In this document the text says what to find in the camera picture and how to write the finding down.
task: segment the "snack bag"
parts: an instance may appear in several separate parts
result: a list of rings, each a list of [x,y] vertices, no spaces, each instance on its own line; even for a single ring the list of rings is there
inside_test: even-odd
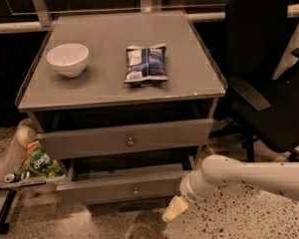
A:
[[[129,46],[127,48],[129,68],[125,83],[143,87],[167,81],[164,64],[165,50],[165,44],[149,48]]]
[[[22,169],[40,176],[57,177],[63,175],[63,170],[57,160],[51,160],[38,141],[28,145],[28,150],[22,156],[22,160]]]

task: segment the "gray tabletop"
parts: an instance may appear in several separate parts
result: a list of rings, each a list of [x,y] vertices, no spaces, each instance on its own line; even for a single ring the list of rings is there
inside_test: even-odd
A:
[[[166,43],[168,81],[155,87],[124,84],[126,48]],[[48,65],[47,53],[66,43],[88,47],[88,67],[75,79]],[[18,106],[22,112],[92,108],[224,95],[224,85],[181,11],[62,16],[56,22]]]

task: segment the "chair seat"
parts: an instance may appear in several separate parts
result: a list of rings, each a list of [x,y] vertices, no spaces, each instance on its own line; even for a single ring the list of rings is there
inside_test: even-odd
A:
[[[258,112],[248,103],[235,100],[232,117],[274,151],[285,152],[299,145],[299,89],[278,81],[255,88],[271,107]]]

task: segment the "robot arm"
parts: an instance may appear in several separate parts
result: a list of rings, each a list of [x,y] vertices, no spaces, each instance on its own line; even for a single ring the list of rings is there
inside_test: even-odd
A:
[[[200,168],[189,173],[180,183],[181,196],[176,196],[165,211],[166,222],[200,202],[205,196],[245,184],[299,201],[299,162],[247,163],[222,155],[211,155]]]

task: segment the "chair backrest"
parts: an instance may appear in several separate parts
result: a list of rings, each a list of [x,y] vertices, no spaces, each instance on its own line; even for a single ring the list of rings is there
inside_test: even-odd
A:
[[[230,0],[226,4],[225,76],[268,81],[285,49],[288,0]]]

